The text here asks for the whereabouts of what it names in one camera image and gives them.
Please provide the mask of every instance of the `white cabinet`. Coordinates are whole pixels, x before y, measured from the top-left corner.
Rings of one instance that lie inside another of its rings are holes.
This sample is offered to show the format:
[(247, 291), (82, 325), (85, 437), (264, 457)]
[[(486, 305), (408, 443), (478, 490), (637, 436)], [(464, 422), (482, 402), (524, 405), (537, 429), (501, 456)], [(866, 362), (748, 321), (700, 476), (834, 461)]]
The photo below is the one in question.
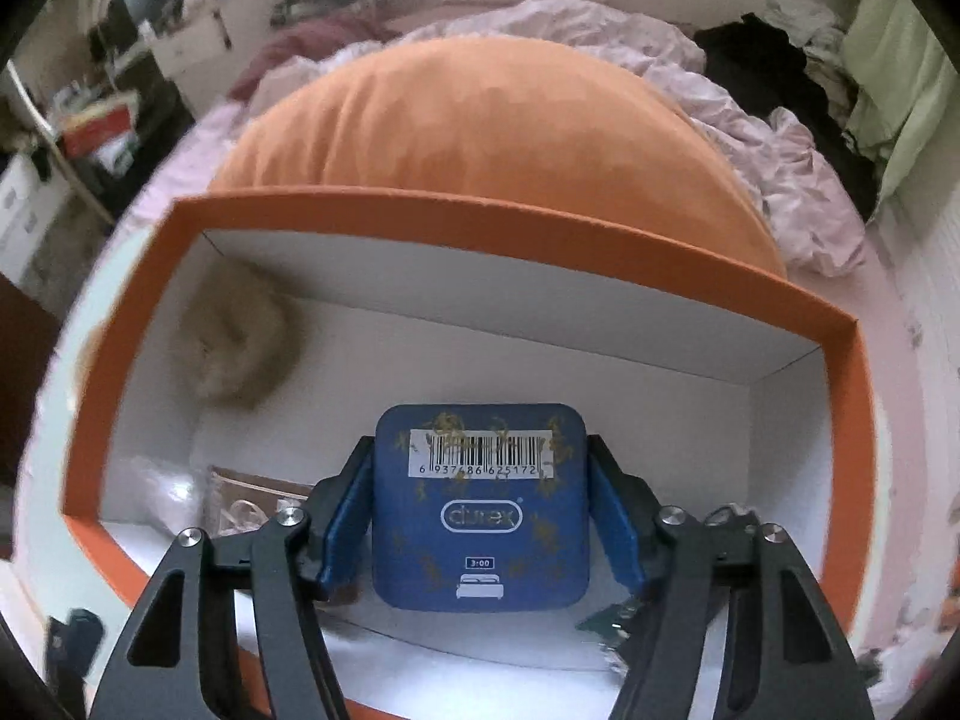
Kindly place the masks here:
[[(219, 23), (213, 15), (205, 15), (152, 43), (160, 71), (174, 81), (195, 117), (208, 112), (277, 34), (270, 26), (270, 15), (279, 1), (218, 0)], [(224, 45), (224, 30), (229, 47)]]
[(219, 20), (208, 14), (179, 32), (158, 38), (151, 44), (151, 50), (164, 77), (176, 80), (192, 65), (226, 52), (227, 41)]
[(0, 194), (0, 204), (11, 193), (16, 197), (11, 204), (16, 213), (0, 212), (3, 214), (0, 272), (20, 286), (32, 257), (70, 196), (70, 186), (56, 170), (49, 181), (41, 182), (30, 160), (18, 154), (0, 179), (0, 191), (3, 193)]

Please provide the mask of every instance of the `barcode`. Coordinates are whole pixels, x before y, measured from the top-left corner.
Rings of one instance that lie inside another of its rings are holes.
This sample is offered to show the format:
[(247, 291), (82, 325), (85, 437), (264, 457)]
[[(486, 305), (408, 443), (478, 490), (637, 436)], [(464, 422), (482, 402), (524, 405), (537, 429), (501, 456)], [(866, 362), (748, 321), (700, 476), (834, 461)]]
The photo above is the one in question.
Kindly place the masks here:
[(411, 430), (408, 476), (553, 479), (552, 437), (549, 430)]

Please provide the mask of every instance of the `clutter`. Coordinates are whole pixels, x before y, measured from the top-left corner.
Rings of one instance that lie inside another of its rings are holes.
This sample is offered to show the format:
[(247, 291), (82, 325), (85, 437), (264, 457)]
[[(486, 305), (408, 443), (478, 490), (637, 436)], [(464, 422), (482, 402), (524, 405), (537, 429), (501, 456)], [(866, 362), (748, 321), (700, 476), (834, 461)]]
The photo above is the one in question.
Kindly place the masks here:
[[(29, 154), (40, 179), (50, 177), (47, 151), (40, 146), (40, 137), (21, 124), (10, 106), (10, 101), (0, 95), (0, 154)], [(0, 157), (0, 165), (6, 170), (6, 161)]]
[(296, 360), (294, 318), (268, 276), (224, 258), (187, 306), (174, 356), (200, 400), (251, 408)]
[(808, 79), (814, 81), (827, 93), (827, 114), (839, 127), (846, 127), (853, 110), (853, 84), (846, 74), (829, 62), (808, 56), (806, 69)]
[(281, 0), (270, 15), (271, 26), (287, 26), (304, 19), (318, 19), (358, 0)]
[(760, 13), (764, 20), (786, 32), (792, 46), (802, 49), (823, 30), (836, 28), (840, 17), (815, 0), (768, 0)]
[(176, 32), (210, 11), (216, 12), (217, 0), (167, 0), (154, 25), (157, 35)]
[(874, 164), (848, 147), (840, 124), (830, 117), (832, 98), (810, 79), (809, 59), (787, 33), (748, 13), (739, 22), (702, 29), (695, 39), (707, 52), (704, 75), (730, 92), (746, 113), (766, 122), (776, 109), (786, 108), (810, 130), (861, 218), (869, 218), (877, 207)]
[(64, 153), (70, 159), (86, 156), (104, 143), (130, 132), (136, 123), (138, 107), (139, 95), (125, 92), (67, 116), (59, 125), (64, 138)]
[(133, 156), (139, 140), (136, 132), (126, 132), (111, 138), (93, 152), (93, 159), (110, 175), (123, 175), (133, 165)]

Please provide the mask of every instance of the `orange pillow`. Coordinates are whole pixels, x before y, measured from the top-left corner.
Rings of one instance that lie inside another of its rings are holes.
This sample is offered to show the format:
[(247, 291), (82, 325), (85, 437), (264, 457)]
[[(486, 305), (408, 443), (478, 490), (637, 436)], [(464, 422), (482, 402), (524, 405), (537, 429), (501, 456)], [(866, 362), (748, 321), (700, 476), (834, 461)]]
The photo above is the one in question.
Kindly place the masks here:
[(434, 40), (352, 62), (253, 122), (210, 188), (319, 184), (511, 200), (785, 273), (747, 191), (675, 104), (539, 40)]

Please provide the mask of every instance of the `pile of clothes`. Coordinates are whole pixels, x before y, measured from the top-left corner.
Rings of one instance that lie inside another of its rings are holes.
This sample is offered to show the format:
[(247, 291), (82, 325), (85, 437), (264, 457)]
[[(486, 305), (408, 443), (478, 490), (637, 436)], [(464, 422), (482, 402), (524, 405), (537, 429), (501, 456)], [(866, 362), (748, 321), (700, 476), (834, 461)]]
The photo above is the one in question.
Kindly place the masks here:
[(702, 29), (704, 75), (743, 110), (768, 121), (787, 108), (810, 130), (864, 220), (877, 207), (877, 167), (844, 137), (856, 86), (843, 69), (839, 17), (813, 0), (771, 0), (760, 14)]
[[(246, 121), (344, 64), (400, 44), (466, 35), (560, 43), (642, 77), (673, 100), (727, 158), (791, 268), (842, 276), (863, 260), (863, 220), (837, 171), (817, 151), (810, 131), (786, 107), (763, 118), (745, 113), (730, 92), (702, 75), (707, 65), (703, 49), (675, 25), (598, 2), (525, 0), (453, 20), (434, 20), (392, 39), (374, 35), (371, 27), (376, 25), (366, 20), (355, 22), (349, 30), (355, 42), (346, 45), (341, 40), (346, 30), (341, 28), (350, 15), (341, 11), (298, 25), (291, 28), (298, 30), (296, 35), (285, 30), (277, 36), (277, 45), (264, 47), (262, 61), (254, 60), (244, 74), (244, 94), (236, 87), (229, 93), (234, 100), (246, 101)], [(304, 34), (308, 26), (310, 34)]]

